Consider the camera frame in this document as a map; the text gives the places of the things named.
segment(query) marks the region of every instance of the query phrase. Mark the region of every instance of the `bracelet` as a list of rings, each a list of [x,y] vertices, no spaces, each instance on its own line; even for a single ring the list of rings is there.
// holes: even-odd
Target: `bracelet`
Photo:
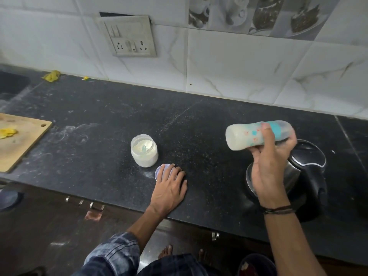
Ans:
[[[276,215],[284,215],[284,214],[290,214],[290,213],[294,213],[295,210],[292,208],[291,205],[287,205],[287,206],[281,206],[278,208],[265,208],[265,207],[260,207],[261,211],[263,214],[276,214]]]

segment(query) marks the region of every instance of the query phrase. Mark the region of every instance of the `person's right hand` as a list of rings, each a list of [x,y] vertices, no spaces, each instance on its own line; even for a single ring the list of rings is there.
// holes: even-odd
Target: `person's right hand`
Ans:
[[[270,124],[262,123],[264,145],[250,147],[253,155],[252,184],[261,206],[277,208],[289,205],[283,179],[286,161],[297,144],[295,131],[284,143],[276,146]]]
[[[165,172],[163,172],[164,168],[165,164],[161,166],[157,175],[150,204],[161,218],[165,218],[182,202],[188,189],[186,180],[182,184],[185,171],[180,167],[175,167],[175,164],[171,164]]]

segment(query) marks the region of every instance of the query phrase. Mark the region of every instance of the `power socket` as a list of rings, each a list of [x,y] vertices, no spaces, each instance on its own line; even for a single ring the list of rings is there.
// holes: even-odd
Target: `power socket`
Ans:
[[[97,19],[114,56],[156,57],[148,16],[112,16]]]

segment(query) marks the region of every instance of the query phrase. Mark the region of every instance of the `cutting board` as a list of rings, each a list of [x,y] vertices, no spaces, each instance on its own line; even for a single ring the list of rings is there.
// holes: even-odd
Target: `cutting board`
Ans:
[[[0,113],[0,129],[18,131],[11,137],[0,139],[0,172],[10,171],[51,124],[50,121]]]

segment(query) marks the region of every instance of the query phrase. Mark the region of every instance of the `rolled-up sleeve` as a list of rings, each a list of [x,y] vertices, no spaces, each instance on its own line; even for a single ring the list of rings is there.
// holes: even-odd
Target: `rolled-up sleeve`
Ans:
[[[97,246],[86,258],[77,275],[133,276],[140,261],[140,249],[136,237],[130,232],[115,234],[107,242]]]

